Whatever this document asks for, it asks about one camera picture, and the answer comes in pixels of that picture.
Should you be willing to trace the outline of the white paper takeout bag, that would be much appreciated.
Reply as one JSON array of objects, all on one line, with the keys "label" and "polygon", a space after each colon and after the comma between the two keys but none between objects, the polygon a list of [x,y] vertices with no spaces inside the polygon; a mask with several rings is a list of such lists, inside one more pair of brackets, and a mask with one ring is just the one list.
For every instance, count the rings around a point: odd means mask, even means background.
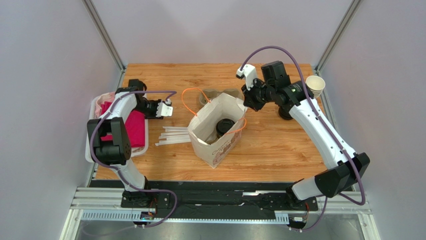
[{"label": "white paper takeout bag", "polygon": [[248,108],[242,99],[222,92],[195,112],[184,100],[191,90],[187,88],[181,94],[184,107],[193,114],[187,126],[189,139],[195,155],[214,169],[240,141]]}]

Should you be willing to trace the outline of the black plastic cup lid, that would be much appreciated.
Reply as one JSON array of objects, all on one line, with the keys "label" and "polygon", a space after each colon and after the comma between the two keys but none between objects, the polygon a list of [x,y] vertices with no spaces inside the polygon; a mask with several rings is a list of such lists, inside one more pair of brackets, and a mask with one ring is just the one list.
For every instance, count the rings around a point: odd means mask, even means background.
[{"label": "black plastic cup lid", "polygon": [[229,118],[219,120],[215,126],[216,136],[221,138],[234,126],[234,124],[235,122]]}]

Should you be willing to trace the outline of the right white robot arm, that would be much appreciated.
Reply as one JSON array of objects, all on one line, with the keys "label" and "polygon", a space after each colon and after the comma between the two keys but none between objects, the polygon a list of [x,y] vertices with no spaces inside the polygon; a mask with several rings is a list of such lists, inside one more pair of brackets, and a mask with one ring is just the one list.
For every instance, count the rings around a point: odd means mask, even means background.
[{"label": "right white robot arm", "polygon": [[282,119],[294,119],[302,126],[326,166],[325,171],[289,186],[289,202],[299,203],[320,195],[333,198],[358,183],[370,164],[368,155],[356,153],[338,135],[313,94],[304,91],[301,80],[291,82],[281,61],[265,64],[261,71],[263,80],[258,78],[253,65],[246,64],[236,71],[236,77],[245,81],[241,88],[244,106],[257,112],[265,104],[275,103]]}]

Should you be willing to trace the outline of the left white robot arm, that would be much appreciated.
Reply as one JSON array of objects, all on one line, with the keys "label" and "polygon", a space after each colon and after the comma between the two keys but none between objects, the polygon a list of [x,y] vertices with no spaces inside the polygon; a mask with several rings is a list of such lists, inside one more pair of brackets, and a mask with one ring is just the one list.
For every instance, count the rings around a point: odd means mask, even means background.
[{"label": "left white robot arm", "polygon": [[165,99],[149,100],[147,86],[139,79],[131,79],[128,87],[120,87],[113,94],[113,101],[103,114],[87,122],[87,150],[89,159],[112,170],[124,186],[122,194],[129,202],[152,201],[148,179],[136,168],[132,155],[132,143],[125,124],[132,112],[143,114],[141,121],[169,117],[172,113],[170,98],[175,91],[166,90]]}]

